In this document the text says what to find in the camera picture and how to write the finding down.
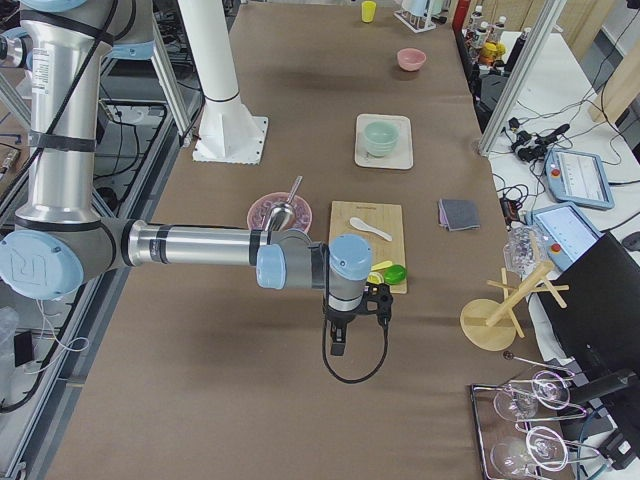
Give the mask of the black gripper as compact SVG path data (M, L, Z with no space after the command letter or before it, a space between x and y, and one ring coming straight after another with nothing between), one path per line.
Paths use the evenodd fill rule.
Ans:
M340 311L328 306L325 317L331 323L331 355L343 356L346 347L346 326L357 316L357 310Z

